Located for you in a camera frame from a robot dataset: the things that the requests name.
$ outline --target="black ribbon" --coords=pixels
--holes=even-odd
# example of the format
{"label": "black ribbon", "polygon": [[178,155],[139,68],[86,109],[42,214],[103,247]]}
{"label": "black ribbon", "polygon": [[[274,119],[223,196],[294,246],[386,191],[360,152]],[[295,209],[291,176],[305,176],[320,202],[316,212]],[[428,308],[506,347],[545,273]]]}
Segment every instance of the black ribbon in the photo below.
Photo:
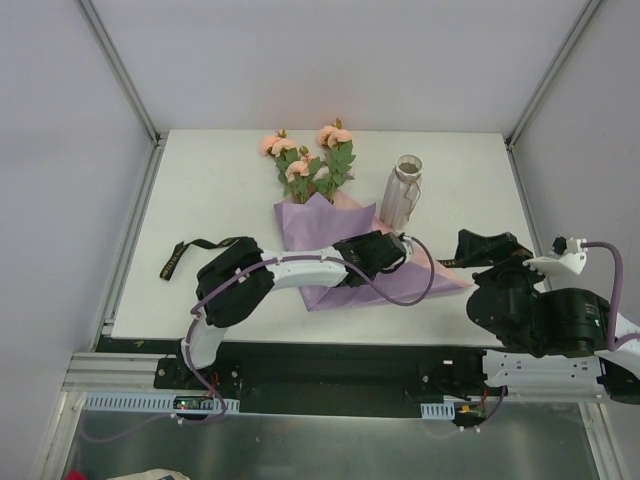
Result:
{"label": "black ribbon", "polygon": [[173,248],[173,253],[171,254],[171,258],[167,263],[165,263],[164,267],[162,267],[162,271],[160,272],[160,278],[163,280],[171,280],[173,276],[173,272],[180,261],[184,252],[187,251],[191,245],[195,245],[196,247],[204,248],[205,250],[213,250],[214,248],[225,248],[230,247],[234,243],[236,243],[241,238],[247,237],[229,237],[222,240],[220,243],[213,243],[208,240],[204,240],[202,238],[198,238],[189,243],[180,242]]}

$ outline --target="vase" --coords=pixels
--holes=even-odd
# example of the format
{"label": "vase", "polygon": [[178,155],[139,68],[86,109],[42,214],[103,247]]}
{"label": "vase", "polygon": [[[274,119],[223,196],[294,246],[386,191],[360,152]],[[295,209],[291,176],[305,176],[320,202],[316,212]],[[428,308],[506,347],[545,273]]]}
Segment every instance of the vase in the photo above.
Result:
{"label": "vase", "polygon": [[415,155],[403,155],[389,175],[384,191],[380,220],[394,230],[401,230],[409,221],[420,198],[422,161]]}

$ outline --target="bouquet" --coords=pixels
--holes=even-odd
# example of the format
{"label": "bouquet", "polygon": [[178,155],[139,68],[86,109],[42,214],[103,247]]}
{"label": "bouquet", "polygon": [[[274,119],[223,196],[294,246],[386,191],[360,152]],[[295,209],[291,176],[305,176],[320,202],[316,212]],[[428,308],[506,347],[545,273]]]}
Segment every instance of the bouquet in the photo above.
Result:
{"label": "bouquet", "polygon": [[338,188],[354,179],[353,140],[351,132],[342,128],[340,119],[320,129],[317,140],[325,150],[324,160],[311,155],[304,145],[298,148],[287,137],[286,130],[262,140],[260,154],[274,159],[284,195],[291,195],[294,203],[306,203],[316,192],[333,203]]}

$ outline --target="red object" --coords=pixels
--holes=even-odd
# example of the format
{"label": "red object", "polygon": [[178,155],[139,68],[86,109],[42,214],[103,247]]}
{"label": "red object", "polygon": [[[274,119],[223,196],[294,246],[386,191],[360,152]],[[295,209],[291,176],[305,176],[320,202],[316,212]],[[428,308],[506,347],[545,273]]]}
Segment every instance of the red object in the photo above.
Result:
{"label": "red object", "polygon": [[64,477],[64,480],[87,480],[87,477],[82,475],[80,472],[71,470],[71,472],[69,472],[69,475]]}

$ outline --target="gray floor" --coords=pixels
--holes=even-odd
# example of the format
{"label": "gray floor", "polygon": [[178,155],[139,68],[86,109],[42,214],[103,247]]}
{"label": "gray floor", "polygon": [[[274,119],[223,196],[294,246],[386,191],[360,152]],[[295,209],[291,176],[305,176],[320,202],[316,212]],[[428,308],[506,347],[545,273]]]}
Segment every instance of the gray floor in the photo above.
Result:
{"label": "gray floor", "polygon": [[[104,438],[151,415],[85,412]],[[89,480],[153,468],[200,479],[597,479],[574,405],[504,405],[480,434],[448,422],[230,416],[210,426],[161,418],[105,444],[78,441],[67,469]]]}

